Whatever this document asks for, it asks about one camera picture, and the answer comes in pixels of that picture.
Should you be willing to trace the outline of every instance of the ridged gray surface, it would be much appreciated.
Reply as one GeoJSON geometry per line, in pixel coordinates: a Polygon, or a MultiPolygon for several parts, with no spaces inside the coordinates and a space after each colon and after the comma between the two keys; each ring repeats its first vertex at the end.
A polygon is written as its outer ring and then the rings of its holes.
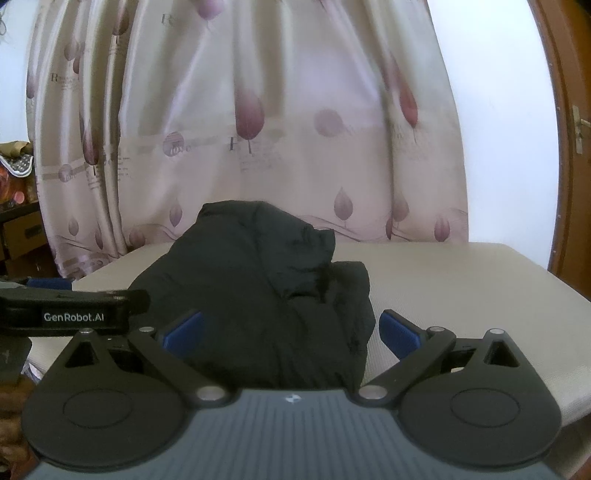
{"type": "Polygon", "coordinates": [[[341,391],[246,391],[230,406],[195,415],[182,438],[142,465],[89,474],[44,463],[27,480],[89,478],[559,480],[541,463],[504,473],[469,472],[447,465],[411,444],[387,411],[359,407],[341,391]]]}

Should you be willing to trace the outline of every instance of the beige curtain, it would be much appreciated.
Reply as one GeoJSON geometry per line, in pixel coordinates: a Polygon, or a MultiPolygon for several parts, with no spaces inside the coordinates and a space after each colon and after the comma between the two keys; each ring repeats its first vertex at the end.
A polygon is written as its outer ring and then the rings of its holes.
{"type": "Polygon", "coordinates": [[[41,0],[27,112],[63,275],[266,200],[343,241],[467,241],[424,0],[41,0]]]}

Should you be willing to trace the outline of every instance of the brown wooden door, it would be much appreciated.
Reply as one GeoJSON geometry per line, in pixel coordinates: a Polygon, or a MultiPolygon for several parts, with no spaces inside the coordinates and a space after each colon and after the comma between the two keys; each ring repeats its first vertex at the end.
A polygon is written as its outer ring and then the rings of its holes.
{"type": "Polygon", "coordinates": [[[558,212],[549,270],[591,299],[591,128],[573,116],[576,107],[583,120],[591,121],[591,15],[577,0],[530,4],[553,78],[560,137],[558,212]]]}

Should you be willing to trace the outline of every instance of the wall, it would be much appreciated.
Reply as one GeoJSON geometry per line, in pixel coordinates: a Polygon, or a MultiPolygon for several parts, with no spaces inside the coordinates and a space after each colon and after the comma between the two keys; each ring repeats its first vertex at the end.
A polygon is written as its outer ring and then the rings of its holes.
{"type": "Polygon", "coordinates": [[[27,50],[39,0],[11,0],[2,19],[0,37],[0,143],[28,140],[25,115],[27,50]]]}
{"type": "MultiPolygon", "coordinates": [[[[26,138],[25,61],[37,2],[11,0],[7,6],[0,142],[26,138]]],[[[507,244],[547,267],[558,133],[550,74],[528,2],[428,2],[462,126],[470,240],[507,244]]]]}

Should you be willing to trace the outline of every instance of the circular black disc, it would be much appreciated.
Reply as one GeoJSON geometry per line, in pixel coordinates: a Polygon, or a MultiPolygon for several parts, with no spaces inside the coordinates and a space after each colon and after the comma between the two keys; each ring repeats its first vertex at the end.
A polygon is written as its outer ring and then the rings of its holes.
{"type": "Polygon", "coordinates": [[[549,393],[502,379],[457,372],[425,380],[403,397],[401,426],[450,463],[490,469],[537,459],[556,438],[560,410],[549,393]]]}
{"type": "Polygon", "coordinates": [[[23,432],[47,462],[80,471],[121,468],[157,454],[181,431],[183,403],[162,382],[122,371],[97,379],[84,370],[40,384],[25,405],[23,432]]]}

